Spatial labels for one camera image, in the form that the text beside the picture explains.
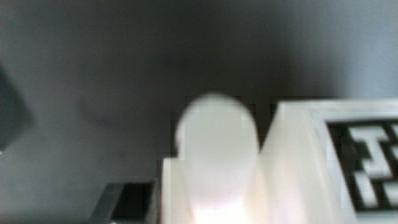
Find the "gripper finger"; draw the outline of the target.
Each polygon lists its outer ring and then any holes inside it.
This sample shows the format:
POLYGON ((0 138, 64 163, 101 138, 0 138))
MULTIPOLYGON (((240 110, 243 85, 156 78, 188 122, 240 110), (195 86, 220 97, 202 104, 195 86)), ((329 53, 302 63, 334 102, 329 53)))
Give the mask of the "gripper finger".
POLYGON ((158 224, 158 184, 110 183, 87 224, 158 224))

